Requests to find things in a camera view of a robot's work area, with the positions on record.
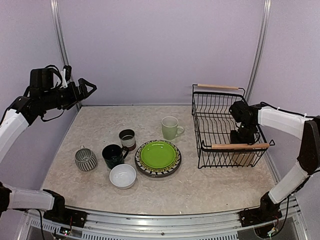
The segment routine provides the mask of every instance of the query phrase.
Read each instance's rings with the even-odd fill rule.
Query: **stacked plates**
[[[152,140],[139,147],[134,161],[137,169],[143,174],[153,178],[163,178],[178,169],[181,164],[181,153],[169,141]]]

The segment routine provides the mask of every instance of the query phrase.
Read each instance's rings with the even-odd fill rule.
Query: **dish rack handle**
[[[239,90],[239,89],[242,89],[241,87],[238,87],[238,86],[223,86],[223,85],[202,84],[202,83],[198,83],[197,87],[200,87],[200,88],[212,88],[212,89],[228,89],[228,90]]]
[[[269,143],[257,143],[257,144],[212,144],[211,149],[268,149],[270,147]]]

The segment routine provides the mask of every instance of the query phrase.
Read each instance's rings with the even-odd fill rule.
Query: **wire dish rack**
[[[267,140],[259,126],[254,134],[255,144],[231,144],[230,133],[237,130],[236,123],[229,113],[230,106],[236,101],[247,102],[243,95],[195,91],[196,88],[224,90],[245,90],[235,86],[219,86],[210,84],[192,85],[192,115],[198,152],[198,169],[212,167],[254,167],[269,146],[275,145]]]

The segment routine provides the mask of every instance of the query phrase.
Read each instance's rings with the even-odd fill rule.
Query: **purple backdrop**
[[[191,85],[247,87],[263,0],[68,0],[60,15],[88,105],[190,104]]]
[[[283,109],[320,114],[320,1],[272,1],[266,43],[250,103],[261,101]],[[283,177],[296,162],[301,142],[263,129],[276,146],[269,149]],[[320,174],[298,193],[297,200],[312,240],[319,239]]]
[[[30,81],[30,71],[48,64],[62,67],[50,1],[0,0],[0,114]],[[50,112],[46,117],[56,116]],[[0,164],[0,181],[27,189],[40,189],[75,109],[51,122],[36,120],[12,146]],[[12,240],[21,213],[6,211],[0,219],[0,239]]]

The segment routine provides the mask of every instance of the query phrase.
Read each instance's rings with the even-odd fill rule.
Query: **speckled countertop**
[[[137,148],[163,139],[161,119],[174,116],[185,133],[171,141],[182,154],[180,168],[165,178],[150,178],[137,171],[132,188],[121,190],[109,180],[102,157],[109,144],[121,145],[118,134],[133,129]],[[66,205],[126,214],[179,215],[214,213],[258,206],[260,197],[274,185],[261,158],[255,167],[198,169],[194,123],[190,106],[82,107],[59,148],[43,183],[65,197]],[[91,149],[98,166],[80,171],[74,156],[80,146]],[[135,150],[125,159],[136,168]]]

